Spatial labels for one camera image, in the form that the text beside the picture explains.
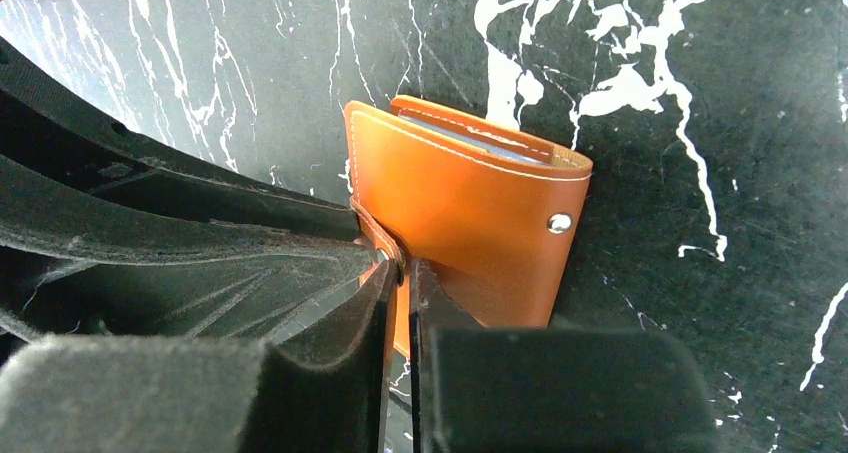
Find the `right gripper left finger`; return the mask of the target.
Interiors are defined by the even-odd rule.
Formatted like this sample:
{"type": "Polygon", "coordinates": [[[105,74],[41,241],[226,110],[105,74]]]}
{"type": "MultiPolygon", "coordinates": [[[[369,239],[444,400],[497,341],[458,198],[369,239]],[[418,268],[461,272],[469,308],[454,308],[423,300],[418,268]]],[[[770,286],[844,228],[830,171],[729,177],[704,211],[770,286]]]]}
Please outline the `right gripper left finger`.
{"type": "Polygon", "coordinates": [[[49,335],[1,371],[5,452],[379,452],[397,266],[290,339],[49,335]]]}

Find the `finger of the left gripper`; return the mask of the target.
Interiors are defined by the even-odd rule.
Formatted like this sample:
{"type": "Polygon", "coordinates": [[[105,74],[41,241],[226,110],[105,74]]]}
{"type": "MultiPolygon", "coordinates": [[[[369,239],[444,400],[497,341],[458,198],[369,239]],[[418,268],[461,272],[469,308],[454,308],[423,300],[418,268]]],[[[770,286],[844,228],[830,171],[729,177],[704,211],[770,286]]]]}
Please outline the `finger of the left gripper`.
{"type": "Polygon", "coordinates": [[[1,45],[1,354],[48,334],[277,337],[371,265],[346,207],[128,129],[1,45]]]}

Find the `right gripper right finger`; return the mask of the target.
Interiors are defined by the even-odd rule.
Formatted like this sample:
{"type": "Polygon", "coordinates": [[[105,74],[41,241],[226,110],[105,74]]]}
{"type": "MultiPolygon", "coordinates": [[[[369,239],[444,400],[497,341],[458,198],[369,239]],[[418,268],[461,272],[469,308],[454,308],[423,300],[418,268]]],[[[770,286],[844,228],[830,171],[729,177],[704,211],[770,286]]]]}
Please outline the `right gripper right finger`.
{"type": "Polygon", "coordinates": [[[660,333],[484,328],[409,269],[417,452],[715,452],[698,366],[660,333]]]}

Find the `brown leather card holder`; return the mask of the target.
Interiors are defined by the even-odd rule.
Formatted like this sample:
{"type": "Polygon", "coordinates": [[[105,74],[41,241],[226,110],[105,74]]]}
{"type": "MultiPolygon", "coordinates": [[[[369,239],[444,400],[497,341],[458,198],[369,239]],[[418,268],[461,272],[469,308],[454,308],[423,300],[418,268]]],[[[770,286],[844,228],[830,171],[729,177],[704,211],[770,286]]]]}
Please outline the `brown leather card holder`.
{"type": "Polygon", "coordinates": [[[428,261],[486,327],[544,327],[592,161],[562,145],[408,95],[345,106],[351,204],[404,276],[428,261]]]}

